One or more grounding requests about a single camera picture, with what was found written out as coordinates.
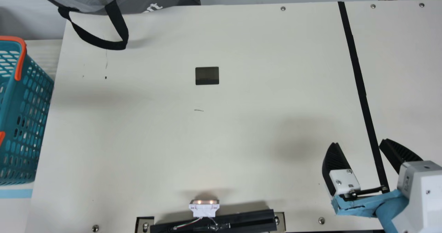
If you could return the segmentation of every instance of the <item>black bag handle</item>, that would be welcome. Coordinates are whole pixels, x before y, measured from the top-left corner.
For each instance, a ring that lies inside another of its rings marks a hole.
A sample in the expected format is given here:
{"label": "black bag handle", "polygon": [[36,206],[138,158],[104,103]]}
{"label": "black bag handle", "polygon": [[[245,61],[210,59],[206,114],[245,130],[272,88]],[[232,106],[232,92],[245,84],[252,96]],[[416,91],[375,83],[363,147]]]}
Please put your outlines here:
{"label": "black bag handle", "polygon": [[124,22],[120,8],[117,5],[117,0],[113,0],[112,2],[110,2],[108,5],[104,7],[104,9],[106,10],[107,15],[110,18],[110,21],[114,25],[122,41],[106,41],[96,37],[95,35],[92,35],[90,32],[87,32],[82,27],[72,22],[71,17],[69,16],[69,12],[73,11],[72,8],[58,7],[58,12],[63,18],[68,19],[72,23],[72,27],[74,28],[75,32],[77,32],[78,36],[83,41],[92,44],[94,46],[97,46],[99,48],[104,48],[109,50],[126,49],[126,45],[129,39],[129,31],[127,29],[126,23]]}

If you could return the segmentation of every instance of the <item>wire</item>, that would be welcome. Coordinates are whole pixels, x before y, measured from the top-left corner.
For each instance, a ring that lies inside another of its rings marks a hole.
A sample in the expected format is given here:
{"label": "wire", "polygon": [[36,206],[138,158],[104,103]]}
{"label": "wire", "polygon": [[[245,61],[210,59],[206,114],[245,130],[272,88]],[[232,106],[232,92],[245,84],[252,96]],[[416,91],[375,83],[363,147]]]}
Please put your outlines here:
{"label": "wire", "polygon": [[215,220],[213,219],[213,217],[208,217],[210,220],[212,220],[216,226],[218,226],[218,224],[215,222]]}
{"label": "wire", "polygon": [[178,228],[181,228],[181,227],[188,226],[188,225],[191,225],[193,223],[196,223],[196,222],[200,221],[201,219],[202,219],[202,217],[199,217],[196,220],[193,220],[192,222],[188,222],[188,223],[185,223],[185,224],[177,225],[177,226],[173,227],[172,229],[173,230],[177,230]]}

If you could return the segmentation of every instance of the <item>black stripe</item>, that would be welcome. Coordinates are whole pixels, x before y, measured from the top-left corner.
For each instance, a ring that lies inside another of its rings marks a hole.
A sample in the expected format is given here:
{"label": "black stripe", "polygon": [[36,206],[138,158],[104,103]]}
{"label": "black stripe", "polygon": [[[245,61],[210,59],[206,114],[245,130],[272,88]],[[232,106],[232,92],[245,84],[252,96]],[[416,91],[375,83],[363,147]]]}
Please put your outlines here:
{"label": "black stripe", "polygon": [[374,164],[376,165],[377,176],[381,186],[385,186],[387,190],[382,193],[389,192],[387,175],[385,175],[384,164],[382,163],[381,152],[377,144],[376,133],[374,132],[373,121],[371,120],[370,109],[368,107],[367,93],[364,86],[361,67],[359,65],[358,53],[356,52],[355,40],[353,39],[352,29],[348,20],[347,9],[344,2],[338,2],[339,11],[341,13],[342,25],[344,26],[345,37],[347,38],[348,50],[352,60],[353,73],[355,74],[356,88],[358,89],[359,101],[361,103],[362,114],[364,116],[365,127],[367,129],[368,139],[370,141],[371,152],[373,153]]}

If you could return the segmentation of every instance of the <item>white tabletop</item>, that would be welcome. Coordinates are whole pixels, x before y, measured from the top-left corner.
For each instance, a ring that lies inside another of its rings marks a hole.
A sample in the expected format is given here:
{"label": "white tabletop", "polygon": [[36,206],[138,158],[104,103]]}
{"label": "white tabletop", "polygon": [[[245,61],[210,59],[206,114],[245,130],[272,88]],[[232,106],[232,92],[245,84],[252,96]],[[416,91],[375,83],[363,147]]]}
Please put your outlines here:
{"label": "white tabletop", "polygon": [[[26,45],[28,55],[54,79],[60,56],[61,40],[26,41]],[[30,209],[28,195],[30,194],[29,189],[32,188],[33,183],[0,186],[0,228],[2,232],[23,233],[25,231]]]}
{"label": "white tabletop", "polygon": [[[370,2],[346,4],[378,140],[391,138],[440,164],[439,104],[392,104],[386,95],[390,89],[403,95],[395,90],[399,85],[414,90],[407,86],[414,79],[424,85],[419,94],[409,93],[412,98],[438,90],[425,84],[433,69],[416,71],[426,53],[413,56],[411,47],[401,46],[434,37],[431,27],[440,23],[430,17],[437,12],[418,9],[439,2],[425,3],[376,2],[375,10]],[[335,216],[321,175],[327,147],[339,142],[363,189],[379,185],[338,5],[281,6],[179,7],[125,16],[131,33],[125,51],[92,47],[68,24],[27,232],[89,232],[94,224],[126,232],[138,216],[186,219],[190,214],[181,212],[201,194],[220,199],[223,214],[265,206],[284,211],[287,231],[379,229],[377,219]],[[72,18],[100,37],[118,39],[106,17]],[[389,18],[409,38],[392,33]],[[408,24],[399,25],[404,18]],[[414,35],[419,26],[427,38]],[[440,52],[438,42],[426,49],[431,57]],[[415,72],[391,86],[397,72],[380,74],[402,64]],[[204,66],[219,66],[219,85],[195,85],[194,68]],[[383,86],[373,85],[380,81]],[[419,111],[392,121],[404,107]],[[393,188],[397,175],[385,166]],[[319,217],[326,224],[319,225]]]}
{"label": "white tabletop", "polygon": [[[442,165],[442,0],[371,3],[346,7],[377,140]],[[384,164],[394,188],[397,174]]]}

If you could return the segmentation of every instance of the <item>white sensor housing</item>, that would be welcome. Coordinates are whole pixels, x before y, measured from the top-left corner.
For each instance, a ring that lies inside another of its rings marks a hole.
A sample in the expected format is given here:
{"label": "white sensor housing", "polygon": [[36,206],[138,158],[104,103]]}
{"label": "white sensor housing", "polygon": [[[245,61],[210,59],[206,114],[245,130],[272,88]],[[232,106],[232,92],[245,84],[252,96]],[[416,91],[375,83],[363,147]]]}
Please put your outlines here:
{"label": "white sensor housing", "polygon": [[219,200],[192,200],[189,204],[189,209],[193,211],[194,217],[215,217],[219,208]]}

